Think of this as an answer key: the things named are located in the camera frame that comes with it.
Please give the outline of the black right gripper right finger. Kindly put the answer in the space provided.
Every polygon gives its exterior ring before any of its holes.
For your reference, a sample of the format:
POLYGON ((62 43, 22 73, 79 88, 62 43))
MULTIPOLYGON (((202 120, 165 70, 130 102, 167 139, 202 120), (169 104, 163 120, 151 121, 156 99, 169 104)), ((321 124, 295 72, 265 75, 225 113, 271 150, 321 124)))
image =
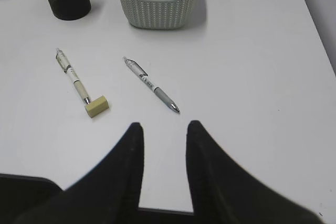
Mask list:
POLYGON ((239 166, 200 121, 186 136, 186 171, 197 223, 321 223, 239 166))

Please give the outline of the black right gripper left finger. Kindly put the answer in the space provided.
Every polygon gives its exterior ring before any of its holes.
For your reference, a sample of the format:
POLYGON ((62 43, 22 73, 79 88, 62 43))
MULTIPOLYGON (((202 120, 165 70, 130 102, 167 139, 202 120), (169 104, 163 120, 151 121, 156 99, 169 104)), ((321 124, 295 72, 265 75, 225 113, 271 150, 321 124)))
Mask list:
POLYGON ((65 191, 15 223, 134 223, 144 171, 144 133, 132 123, 115 147, 65 191))

